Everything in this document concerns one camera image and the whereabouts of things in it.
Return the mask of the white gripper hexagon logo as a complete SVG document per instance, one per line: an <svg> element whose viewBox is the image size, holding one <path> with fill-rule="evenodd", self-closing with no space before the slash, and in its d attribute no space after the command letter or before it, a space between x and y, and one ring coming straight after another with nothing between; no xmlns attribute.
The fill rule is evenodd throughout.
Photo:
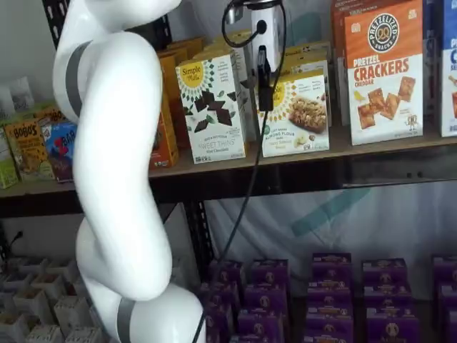
<svg viewBox="0 0 457 343"><path fill-rule="evenodd" d="M266 32L258 34L252 45L252 67L256 73L258 91L258 109L260 111L273 110L273 87L271 85L271 72L277 71L281 53L283 51L283 17L280 6L267 9L251 10L252 32L256 30L257 23L266 22Z"/></svg>

